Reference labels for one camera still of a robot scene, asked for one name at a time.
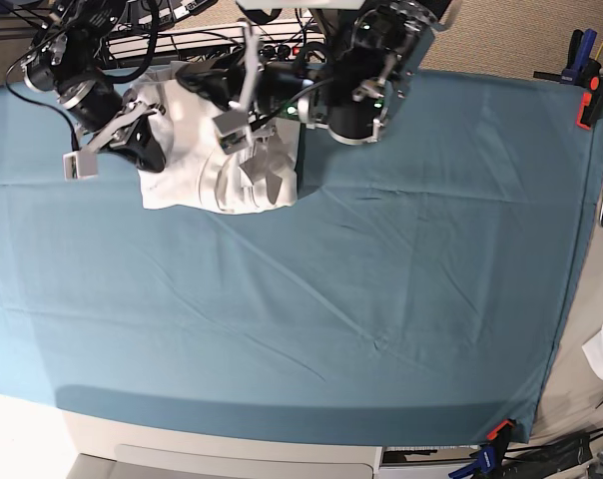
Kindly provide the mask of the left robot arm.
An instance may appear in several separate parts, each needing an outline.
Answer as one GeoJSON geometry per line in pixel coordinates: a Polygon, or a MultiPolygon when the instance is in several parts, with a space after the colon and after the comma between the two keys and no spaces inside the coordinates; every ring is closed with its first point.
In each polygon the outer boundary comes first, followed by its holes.
{"type": "Polygon", "coordinates": [[[264,54],[258,28],[263,11],[247,12],[242,49],[204,67],[178,70],[178,83],[213,103],[218,142],[227,154],[268,132],[277,118],[328,130],[346,145],[379,140],[395,115],[437,32],[449,29],[458,1],[358,1],[326,22],[311,15],[324,35],[303,44],[288,61],[264,54]]]}

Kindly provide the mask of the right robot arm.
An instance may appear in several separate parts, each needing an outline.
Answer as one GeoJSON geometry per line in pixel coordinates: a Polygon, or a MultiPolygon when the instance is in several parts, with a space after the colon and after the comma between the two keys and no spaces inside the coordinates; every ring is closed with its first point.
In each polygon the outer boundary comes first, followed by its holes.
{"type": "Polygon", "coordinates": [[[63,156],[65,178],[80,180],[98,174],[100,153],[123,158],[136,169],[160,173],[166,158],[149,118],[165,108],[142,99],[134,89],[124,95],[118,85],[131,85],[151,65],[160,33],[160,8],[147,3],[149,40],[141,64],[125,76],[103,72],[97,63],[103,40],[127,10],[125,1],[55,1],[30,50],[14,62],[35,92],[53,92],[60,115],[70,129],[71,151],[63,156]]]}

